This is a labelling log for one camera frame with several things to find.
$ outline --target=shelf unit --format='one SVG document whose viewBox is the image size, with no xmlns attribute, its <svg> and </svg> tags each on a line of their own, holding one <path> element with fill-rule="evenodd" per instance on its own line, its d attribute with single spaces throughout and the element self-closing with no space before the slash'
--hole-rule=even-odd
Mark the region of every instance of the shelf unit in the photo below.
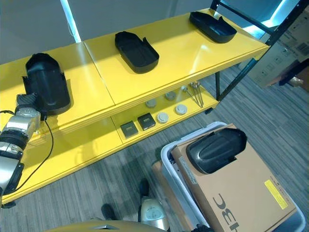
<svg viewBox="0 0 309 232">
<path fill-rule="evenodd" d="M 211 9 L 203 12 L 220 16 Z M 188 18 L 189 14 L 185 14 L 127 30 L 140 38 L 146 37 L 160 54 L 159 64 L 145 74 L 133 73 L 122 60 L 114 45 L 115 33 L 47 51 L 64 71 L 72 106 L 67 112 L 47 120 L 55 138 L 51 158 L 19 191 L 4 196 L 3 203 L 52 183 L 190 116 L 215 108 L 218 101 L 205 89 L 202 89 L 204 107 L 200 108 L 179 88 L 246 59 L 259 59 L 268 49 L 267 45 L 226 18 L 238 32 L 226 44 L 214 43 L 191 25 Z M 13 110 L 16 95 L 25 92 L 21 76 L 26 75 L 28 59 L 0 66 L 1 109 Z M 177 93 L 176 100 L 164 99 L 163 94 L 172 90 Z M 152 98 L 157 99 L 158 105 L 148 109 L 144 103 Z M 180 103 L 188 108 L 183 116 L 174 112 L 175 106 Z M 153 128 L 142 131 L 137 117 L 147 112 L 153 118 L 158 112 L 168 113 L 169 121 L 165 124 L 156 122 Z M 10 116 L 2 114 L 0 117 L 3 128 Z M 139 133 L 125 139 L 120 125 L 131 120 Z M 20 183 L 48 153 L 50 135 L 47 132 L 42 123 L 28 143 L 22 158 L 25 168 Z"/>
</svg>

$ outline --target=cardboard box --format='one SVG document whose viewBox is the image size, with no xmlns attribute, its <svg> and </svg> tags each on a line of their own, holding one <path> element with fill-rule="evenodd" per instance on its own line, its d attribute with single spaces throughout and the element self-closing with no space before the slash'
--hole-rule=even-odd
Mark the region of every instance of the cardboard box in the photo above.
<svg viewBox="0 0 309 232">
<path fill-rule="evenodd" d="M 275 43 L 248 73 L 260 87 L 280 81 L 283 73 L 297 62 L 292 52 L 279 42 Z"/>
<path fill-rule="evenodd" d="M 281 80 L 297 62 L 309 57 L 309 7 L 293 22 L 279 40 L 265 53 L 259 62 L 250 70 L 248 76 L 260 87 L 267 87 Z M 262 36 L 260 41 L 266 42 L 269 35 Z M 243 69 L 249 61 L 242 62 Z"/>
<path fill-rule="evenodd" d="M 279 41 L 303 62 L 309 55 L 309 6 L 293 22 L 287 31 L 280 37 Z"/>
<path fill-rule="evenodd" d="M 216 172 L 197 171 L 186 155 L 186 147 L 211 132 L 179 144 L 172 155 L 216 232 L 269 232 L 296 212 L 290 197 L 249 143 L 237 160 Z"/>
</svg>

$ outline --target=square black component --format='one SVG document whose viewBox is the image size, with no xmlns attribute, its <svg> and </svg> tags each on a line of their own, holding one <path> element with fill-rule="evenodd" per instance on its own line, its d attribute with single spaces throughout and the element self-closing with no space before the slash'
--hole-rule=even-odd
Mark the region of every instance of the square black component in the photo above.
<svg viewBox="0 0 309 232">
<path fill-rule="evenodd" d="M 133 121 L 121 125 L 120 128 L 124 133 L 126 139 L 139 133 Z"/>
<path fill-rule="evenodd" d="M 137 120 L 144 131 L 155 126 L 155 120 L 150 113 L 138 117 Z"/>
</svg>

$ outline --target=black plastic tray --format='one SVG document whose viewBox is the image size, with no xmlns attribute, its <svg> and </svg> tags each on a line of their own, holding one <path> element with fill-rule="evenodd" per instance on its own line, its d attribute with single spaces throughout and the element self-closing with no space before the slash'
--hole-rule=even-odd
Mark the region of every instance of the black plastic tray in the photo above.
<svg viewBox="0 0 309 232">
<path fill-rule="evenodd" d="M 115 44 L 121 56 L 136 73 L 146 73 L 159 62 L 159 54 L 148 43 L 130 32 L 122 31 L 116 34 Z"/>
<path fill-rule="evenodd" d="M 247 136 L 239 129 L 225 128 L 191 143 L 186 153 L 192 165 L 203 174 L 223 168 L 246 148 Z"/>
<path fill-rule="evenodd" d="M 222 17 L 217 20 L 201 12 L 191 12 L 190 22 L 217 43 L 229 42 L 237 33 Z"/>
</svg>

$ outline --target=round white button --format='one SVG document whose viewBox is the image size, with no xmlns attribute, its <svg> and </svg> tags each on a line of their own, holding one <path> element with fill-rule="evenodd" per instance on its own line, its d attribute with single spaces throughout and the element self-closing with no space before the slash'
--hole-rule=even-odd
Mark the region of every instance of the round white button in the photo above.
<svg viewBox="0 0 309 232">
<path fill-rule="evenodd" d="M 188 108 L 183 104 L 179 104 L 176 106 L 175 111 L 179 115 L 184 115 L 185 113 L 187 113 Z"/>
<path fill-rule="evenodd" d="M 155 106 L 156 106 L 156 99 L 150 99 L 145 104 L 146 104 L 146 106 L 148 108 L 155 108 Z"/>
<path fill-rule="evenodd" d="M 165 98 L 169 101 L 172 101 L 176 98 L 176 93 L 174 91 L 168 92 L 165 94 Z"/>
<path fill-rule="evenodd" d="M 159 123 L 166 123 L 169 120 L 169 116 L 167 113 L 159 113 L 156 117 Z"/>
</svg>

